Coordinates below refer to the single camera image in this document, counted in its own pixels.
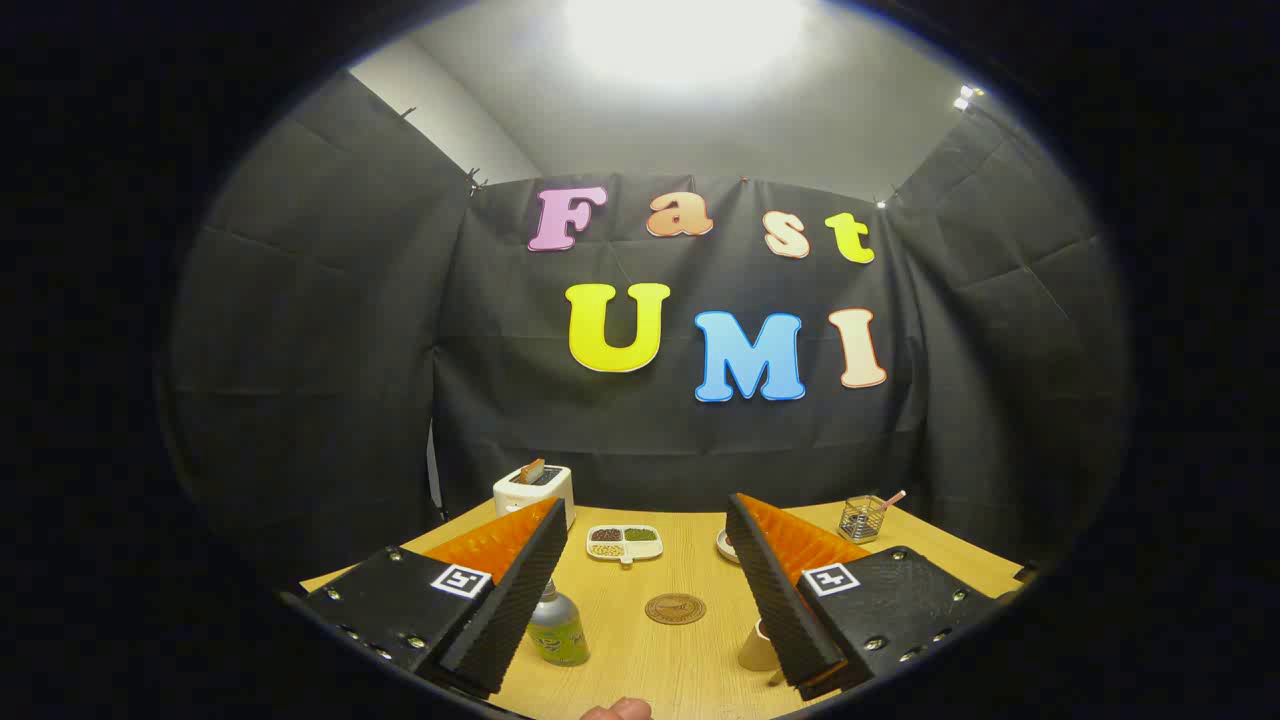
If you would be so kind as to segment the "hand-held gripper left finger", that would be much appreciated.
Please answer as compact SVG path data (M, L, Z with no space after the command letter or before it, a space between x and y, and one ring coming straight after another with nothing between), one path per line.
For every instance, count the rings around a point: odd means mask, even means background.
M424 553L388 546L300 609L378 664L485 700L500 689L561 559L566 512L549 497Z

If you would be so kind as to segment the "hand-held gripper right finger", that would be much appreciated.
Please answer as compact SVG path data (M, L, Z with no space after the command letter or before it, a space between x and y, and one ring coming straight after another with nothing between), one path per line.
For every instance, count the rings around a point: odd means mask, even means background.
M1021 588L1015 562L896 509L854 543L732 493L726 530L781 675L806 701L922 665Z

